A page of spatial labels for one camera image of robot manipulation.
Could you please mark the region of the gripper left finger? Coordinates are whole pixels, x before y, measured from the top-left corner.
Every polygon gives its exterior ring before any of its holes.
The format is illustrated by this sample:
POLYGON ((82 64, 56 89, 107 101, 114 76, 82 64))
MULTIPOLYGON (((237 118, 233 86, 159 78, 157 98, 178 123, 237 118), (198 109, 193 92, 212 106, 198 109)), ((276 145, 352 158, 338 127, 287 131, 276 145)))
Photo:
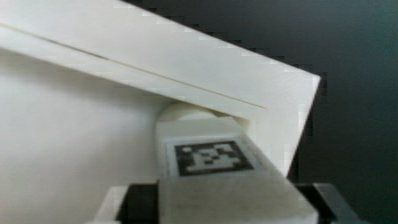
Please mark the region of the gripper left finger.
POLYGON ((161 224, 157 183, 132 183, 109 189, 88 224, 161 224))

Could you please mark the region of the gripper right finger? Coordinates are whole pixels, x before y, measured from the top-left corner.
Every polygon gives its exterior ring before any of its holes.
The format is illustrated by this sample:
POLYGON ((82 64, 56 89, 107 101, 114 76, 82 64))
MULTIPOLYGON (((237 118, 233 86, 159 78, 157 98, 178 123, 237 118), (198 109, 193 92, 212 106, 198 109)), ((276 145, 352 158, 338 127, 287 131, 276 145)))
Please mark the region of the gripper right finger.
POLYGON ((296 187, 319 211, 319 224, 372 224, 360 218, 331 183, 297 183, 296 187))

